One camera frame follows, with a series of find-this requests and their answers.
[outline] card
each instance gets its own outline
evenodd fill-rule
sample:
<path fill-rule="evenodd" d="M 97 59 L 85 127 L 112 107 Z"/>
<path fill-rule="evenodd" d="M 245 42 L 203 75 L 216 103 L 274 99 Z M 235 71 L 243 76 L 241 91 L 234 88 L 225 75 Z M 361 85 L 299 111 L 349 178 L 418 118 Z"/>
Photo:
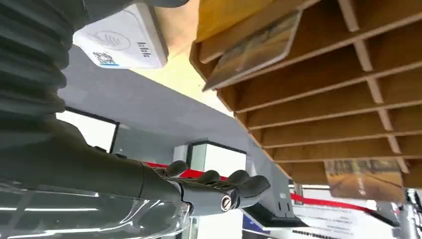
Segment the card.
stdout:
<path fill-rule="evenodd" d="M 302 12 L 296 11 L 227 50 L 204 90 L 225 87 L 251 72 L 284 59 L 290 52 Z"/>
<path fill-rule="evenodd" d="M 333 197 L 405 201 L 402 174 L 395 160 L 329 160 L 324 164 Z"/>

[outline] robotic arm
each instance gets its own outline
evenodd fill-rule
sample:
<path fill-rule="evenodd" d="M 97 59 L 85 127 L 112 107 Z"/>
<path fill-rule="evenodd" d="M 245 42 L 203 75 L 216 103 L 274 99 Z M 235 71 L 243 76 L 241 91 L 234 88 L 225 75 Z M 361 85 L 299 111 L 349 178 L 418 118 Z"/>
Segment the robotic arm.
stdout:
<path fill-rule="evenodd" d="M 238 171 L 225 182 L 216 172 L 172 177 L 178 162 L 153 169 L 86 144 L 74 126 L 57 120 L 65 109 L 72 35 L 133 0 L 0 0 L 0 178 L 26 188 L 48 185 L 165 202 L 185 202 L 190 215 L 210 215 L 257 203 L 270 187 L 263 176 Z M 176 7 L 187 0 L 148 0 Z"/>

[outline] white sign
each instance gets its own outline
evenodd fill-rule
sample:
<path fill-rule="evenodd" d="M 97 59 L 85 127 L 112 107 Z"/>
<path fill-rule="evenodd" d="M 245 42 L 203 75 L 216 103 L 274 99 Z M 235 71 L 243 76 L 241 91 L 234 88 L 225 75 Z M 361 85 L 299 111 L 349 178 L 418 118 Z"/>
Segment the white sign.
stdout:
<path fill-rule="evenodd" d="M 304 190 L 304 197 L 349 203 L 361 207 L 367 204 L 366 200 L 333 198 L 328 190 Z M 295 228 L 295 235 L 298 232 L 304 232 L 334 239 L 394 238 L 390 225 L 360 210 L 307 204 L 295 205 L 294 201 L 292 205 L 295 215 L 310 226 Z"/>
<path fill-rule="evenodd" d="M 167 57 L 150 9 L 144 3 L 85 26 L 73 35 L 79 46 L 104 68 L 162 68 Z"/>

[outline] transparent plastic cover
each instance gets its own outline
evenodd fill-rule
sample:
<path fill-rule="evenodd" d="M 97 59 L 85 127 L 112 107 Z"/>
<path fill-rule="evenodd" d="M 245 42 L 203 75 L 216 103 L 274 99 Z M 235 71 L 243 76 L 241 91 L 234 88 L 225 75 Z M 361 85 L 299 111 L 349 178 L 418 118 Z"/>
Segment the transparent plastic cover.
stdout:
<path fill-rule="evenodd" d="M 189 205 L 0 181 L 0 239 L 154 239 L 189 225 Z"/>

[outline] qr code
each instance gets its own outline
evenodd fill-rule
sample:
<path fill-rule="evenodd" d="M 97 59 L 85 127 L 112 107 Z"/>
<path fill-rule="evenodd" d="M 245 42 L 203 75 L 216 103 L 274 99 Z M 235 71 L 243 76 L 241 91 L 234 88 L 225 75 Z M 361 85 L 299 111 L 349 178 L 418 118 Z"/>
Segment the qr code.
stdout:
<path fill-rule="evenodd" d="M 97 58 L 100 64 L 105 65 L 116 65 L 116 62 L 110 55 L 107 55 L 103 52 L 93 52 L 93 55 Z"/>

